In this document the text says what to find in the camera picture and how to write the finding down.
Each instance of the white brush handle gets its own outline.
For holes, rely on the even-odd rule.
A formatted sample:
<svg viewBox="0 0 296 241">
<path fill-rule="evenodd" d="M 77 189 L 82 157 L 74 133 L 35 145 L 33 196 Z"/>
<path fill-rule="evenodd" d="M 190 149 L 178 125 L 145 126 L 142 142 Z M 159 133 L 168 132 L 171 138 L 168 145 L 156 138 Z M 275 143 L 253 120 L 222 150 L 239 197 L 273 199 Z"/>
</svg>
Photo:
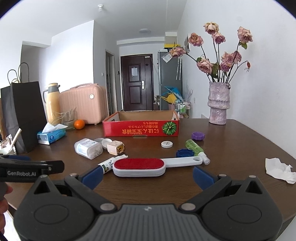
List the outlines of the white brush handle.
<svg viewBox="0 0 296 241">
<path fill-rule="evenodd" d="M 199 156 L 164 158 L 162 160 L 165 167 L 187 167 L 202 164 L 202 158 Z"/>
<path fill-rule="evenodd" d="M 13 140 L 12 140 L 12 143 L 11 143 L 11 145 L 10 145 L 10 149 L 9 149 L 9 152 L 12 150 L 12 148 L 13 148 L 15 142 L 17 141 L 17 138 L 18 138 L 18 136 L 20 135 L 21 132 L 22 132 L 22 129 L 19 128 L 19 129 L 17 130 L 17 133 L 15 134 Z"/>
</svg>

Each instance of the orange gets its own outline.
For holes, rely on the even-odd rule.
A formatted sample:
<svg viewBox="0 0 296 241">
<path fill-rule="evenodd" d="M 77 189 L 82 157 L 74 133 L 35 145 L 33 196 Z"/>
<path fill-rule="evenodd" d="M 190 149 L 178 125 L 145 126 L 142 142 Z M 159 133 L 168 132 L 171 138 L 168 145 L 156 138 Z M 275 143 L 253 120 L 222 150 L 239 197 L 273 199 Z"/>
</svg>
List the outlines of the orange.
<svg viewBox="0 0 296 241">
<path fill-rule="evenodd" d="M 76 130 L 81 130 L 81 129 L 83 129 L 84 126 L 85 126 L 85 123 L 83 120 L 76 120 L 74 122 L 74 127 Z"/>
</svg>

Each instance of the red cardboard box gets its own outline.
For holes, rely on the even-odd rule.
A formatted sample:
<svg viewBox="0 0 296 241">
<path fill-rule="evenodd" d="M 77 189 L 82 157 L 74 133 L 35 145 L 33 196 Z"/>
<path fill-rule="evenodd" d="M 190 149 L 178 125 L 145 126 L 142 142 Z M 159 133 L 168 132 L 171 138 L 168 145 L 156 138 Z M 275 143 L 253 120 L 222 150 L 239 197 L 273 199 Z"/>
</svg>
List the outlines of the red cardboard box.
<svg viewBox="0 0 296 241">
<path fill-rule="evenodd" d="M 174 110 L 120 111 L 103 120 L 106 137 L 176 137 L 179 117 Z"/>
</svg>

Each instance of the pink suitcase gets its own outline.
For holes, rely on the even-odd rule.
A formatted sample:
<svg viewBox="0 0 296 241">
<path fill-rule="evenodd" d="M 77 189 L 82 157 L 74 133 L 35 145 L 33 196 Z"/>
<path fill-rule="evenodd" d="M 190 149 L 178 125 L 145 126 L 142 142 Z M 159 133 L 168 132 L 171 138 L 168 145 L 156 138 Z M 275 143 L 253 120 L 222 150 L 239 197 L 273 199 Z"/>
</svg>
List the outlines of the pink suitcase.
<svg viewBox="0 0 296 241">
<path fill-rule="evenodd" d="M 82 84 L 63 91 L 59 104 L 61 112 L 76 108 L 77 118 L 86 124 L 98 124 L 108 116 L 106 89 L 98 84 Z"/>
</svg>

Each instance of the gray refrigerator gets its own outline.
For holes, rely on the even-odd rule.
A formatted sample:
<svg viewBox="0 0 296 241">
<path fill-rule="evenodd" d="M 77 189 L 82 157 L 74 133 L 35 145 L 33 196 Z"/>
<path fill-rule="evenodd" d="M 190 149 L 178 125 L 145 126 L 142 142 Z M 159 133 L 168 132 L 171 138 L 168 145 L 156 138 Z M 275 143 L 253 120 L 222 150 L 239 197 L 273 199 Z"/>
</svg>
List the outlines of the gray refrigerator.
<svg viewBox="0 0 296 241">
<path fill-rule="evenodd" d="M 178 58 L 172 58 L 166 63 L 162 56 L 167 54 L 166 52 L 158 52 L 159 95 L 162 96 L 163 93 L 168 91 L 164 86 L 176 87 L 182 94 L 182 70 L 181 78 L 179 79 L 180 66 L 176 80 Z M 168 103 L 163 99 L 160 99 L 160 110 L 168 110 Z"/>
</svg>

